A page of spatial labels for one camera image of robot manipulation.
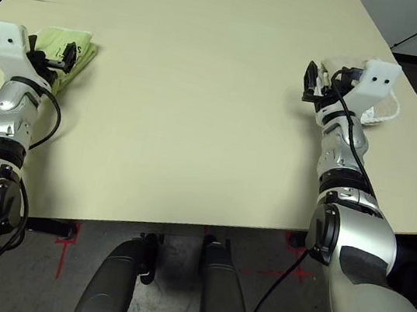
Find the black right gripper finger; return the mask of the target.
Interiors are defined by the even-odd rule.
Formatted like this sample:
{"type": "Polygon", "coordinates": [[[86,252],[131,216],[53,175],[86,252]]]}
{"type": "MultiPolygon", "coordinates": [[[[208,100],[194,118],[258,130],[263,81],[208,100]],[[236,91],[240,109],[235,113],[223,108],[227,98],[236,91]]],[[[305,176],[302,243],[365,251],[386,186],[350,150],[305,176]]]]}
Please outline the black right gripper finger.
{"type": "Polygon", "coordinates": [[[338,85],[355,87],[359,83],[362,74],[363,69],[343,67],[340,71],[337,71],[335,82],[337,82],[338,85]]]}
{"type": "Polygon", "coordinates": [[[315,100],[315,89],[317,85],[317,78],[318,78],[318,66],[315,62],[310,61],[308,67],[305,70],[304,79],[303,79],[303,99],[310,99],[315,100]]]}

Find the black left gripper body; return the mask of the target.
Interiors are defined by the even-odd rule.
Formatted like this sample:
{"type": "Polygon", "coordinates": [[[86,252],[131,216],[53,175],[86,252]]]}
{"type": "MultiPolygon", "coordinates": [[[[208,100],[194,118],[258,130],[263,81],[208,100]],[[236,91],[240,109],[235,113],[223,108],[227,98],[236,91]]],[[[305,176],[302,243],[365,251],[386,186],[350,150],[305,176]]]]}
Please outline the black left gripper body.
{"type": "Polygon", "coordinates": [[[69,72],[70,57],[64,57],[61,61],[47,59],[43,51],[33,50],[28,53],[28,59],[33,65],[35,72],[44,80],[56,81],[58,71],[69,72]]]}

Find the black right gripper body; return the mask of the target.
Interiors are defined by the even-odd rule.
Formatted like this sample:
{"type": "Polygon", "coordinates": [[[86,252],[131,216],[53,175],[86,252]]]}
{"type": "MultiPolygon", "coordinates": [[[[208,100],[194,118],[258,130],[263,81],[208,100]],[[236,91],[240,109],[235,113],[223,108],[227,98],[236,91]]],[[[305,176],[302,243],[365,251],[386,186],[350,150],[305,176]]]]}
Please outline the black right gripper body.
{"type": "MultiPolygon", "coordinates": [[[[329,106],[329,105],[339,101],[339,97],[337,96],[337,93],[335,92],[335,89],[333,88],[332,84],[325,85],[325,84],[322,83],[321,79],[322,79],[322,76],[320,76],[320,74],[318,74],[317,85],[316,85],[316,89],[314,91],[315,100],[303,99],[302,98],[303,93],[301,95],[302,101],[314,104],[315,112],[318,112],[323,107],[329,106]]],[[[339,91],[339,94],[342,97],[346,93],[348,93],[351,90],[351,88],[353,88],[353,87],[338,85],[337,82],[335,82],[335,83],[336,83],[336,86],[337,86],[337,90],[339,91]]]]}

